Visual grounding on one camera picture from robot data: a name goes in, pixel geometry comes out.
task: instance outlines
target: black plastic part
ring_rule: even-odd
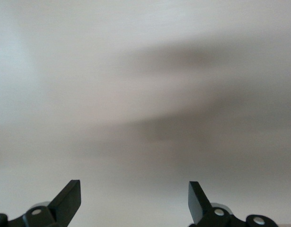
[[[258,223],[256,223],[254,221],[254,218],[261,218],[263,219],[264,221],[264,225],[260,225]],[[268,217],[265,217],[265,216],[262,216],[262,215],[249,215],[247,218],[246,218],[246,223],[249,227],[265,227],[265,226],[270,226],[270,227],[277,227],[277,224],[271,220],[270,218]]]
[[[56,222],[68,226],[81,204],[80,181],[71,180],[48,205]]]
[[[8,223],[8,216],[5,214],[0,214],[0,227],[6,226]]]
[[[222,210],[224,214],[222,216],[217,215],[215,213],[215,210]],[[213,209],[210,209],[207,211],[204,215],[204,217],[200,220],[200,222],[197,224],[198,227],[225,227],[229,224],[230,221],[230,214],[222,209],[214,207]]]
[[[58,226],[50,210],[45,206],[34,207],[28,210],[27,213],[22,216],[22,219],[26,227]]]
[[[0,227],[67,227],[80,204],[80,181],[71,180],[47,207],[31,208],[11,221],[0,214]]]
[[[223,208],[212,207],[198,182],[189,183],[188,207],[194,221],[189,227],[278,227],[273,220],[262,215],[249,215],[244,222]],[[217,209],[224,214],[216,214]],[[264,224],[256,223],[256,217],[263,219]]]
[[[189,182],[188,207],[195,224],[198,224],[205,213],[212,208],[211,203],[198,182]]]

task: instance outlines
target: metal bolt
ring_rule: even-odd
[[[39,213],[41,213],[40,209],[35,209],[34,211],[32,211],[32,215],[36,215],[36,214],[39,214]]]
[[[215,209],[215,214],[219,215],[219,216],[223,216],[224,215],[224,211],[222,211],[221,209]]]
[[[260,218],[260,217],[255,217],[254,218],[254,222],[259,224],[259,225],[264,225],[265,224],[264,220],[262,218]]]

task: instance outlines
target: white ceiling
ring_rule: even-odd
[[[291,224],[291,1],[1,0],[0,212],[71,179],[72,227]]]

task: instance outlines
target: screw head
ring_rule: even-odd
[[[224,215],[224,211],[222,211],[221,209],[215,209],[215,214],[218,216],[223,216]]]
[[[254,222],[259,224],[259,225],[264,225],[265,224],[265,221],[260,217],[255,217],[254,218]]]

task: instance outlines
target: white surface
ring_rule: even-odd
[[[291,1],[1,0],[0,212],[70,179],[72,227],[291,223]]]

